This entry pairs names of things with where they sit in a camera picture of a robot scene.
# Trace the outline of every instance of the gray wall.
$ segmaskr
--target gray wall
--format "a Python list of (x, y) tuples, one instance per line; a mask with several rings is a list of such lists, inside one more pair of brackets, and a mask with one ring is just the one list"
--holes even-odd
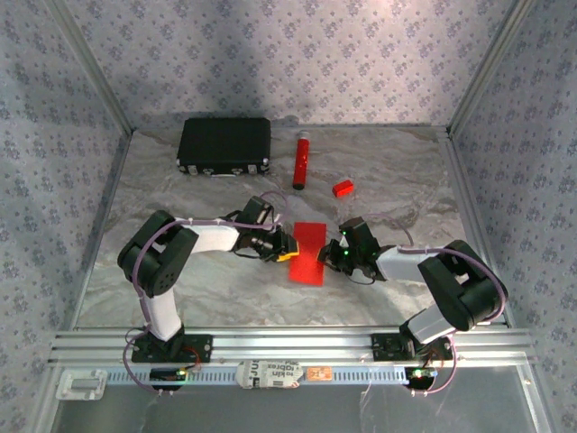
[(458, 144), (547, 396), (577, 431), (577, 4), (532, 11)]
[(511, 0), (68, 0), (133, 126), (448, 124)]
[(0, 431), (74, 310), (120, 134), (40, 1), (0, 15)]

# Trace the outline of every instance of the red paper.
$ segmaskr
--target red paper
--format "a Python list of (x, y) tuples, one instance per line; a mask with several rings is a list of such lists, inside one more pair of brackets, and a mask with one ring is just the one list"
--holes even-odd
[(293, 237), (298, 242), (298, 255), (290, 259), (288, 279), (314, 286), (322, 286), (325, 267), (318, 253), (325, 246), (326, 224), (296, 223)]

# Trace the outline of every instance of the paper label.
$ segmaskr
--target paper label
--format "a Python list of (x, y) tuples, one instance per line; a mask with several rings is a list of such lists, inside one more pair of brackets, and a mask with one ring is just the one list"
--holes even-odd
[(303, 368), (296, 361), (242, 361), (236, 381), (244, 389), (297, 388)]
[(333, 369), (331, 367), (308, 367), (307, 380), (309, 382), (330, 382), (333, 380)]

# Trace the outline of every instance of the marble surface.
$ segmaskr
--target marble surface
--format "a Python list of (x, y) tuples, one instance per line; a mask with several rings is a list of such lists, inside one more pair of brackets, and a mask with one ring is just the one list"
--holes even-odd
[[(286, 224), (327, 223), (330, 237), (349, 217), (388, 212), (408, 227), (417, 244), (445, 245), (464, 239), (433, 129), (312, 129), (307, 187), (302, 191), (291, 188), (297, 132), (273, 129), (270, 174), (238, 178), (180, 173), (175, 165), (178, 131), (135, 133), (105, 221), (78, 326), (142, 323), (133, 288), (117, 267), (116, 257), (160, 208), (177, 217), (213, 218), (242, 208), (252, 195), (281, 189), (290, 205)], [(355, 191), (335, 198), (332, 186), (347, 178), (353, 180)], [(369, 221), (381, 244), (407, 241), (390, 223)], [(288, 274), (288, 263), (261, 263), (232, 253), (194, 255), (175, 286), (179, 314), (185, 325), (199, 327), (398, 325), (432, 302), (427, 288), (416, 283), (362, 286), (326, 269), (325, 285), (311, 287), (289, 281)]]

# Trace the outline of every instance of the small red block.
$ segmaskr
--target small red block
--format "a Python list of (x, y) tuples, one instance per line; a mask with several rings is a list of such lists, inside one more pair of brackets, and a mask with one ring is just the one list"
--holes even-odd
[(335, 197), (346, 196), (347, 194), (351, 194), (353, 189), (353, 183), (350, 180), (345, 180), (333, 186), (333, 194)]

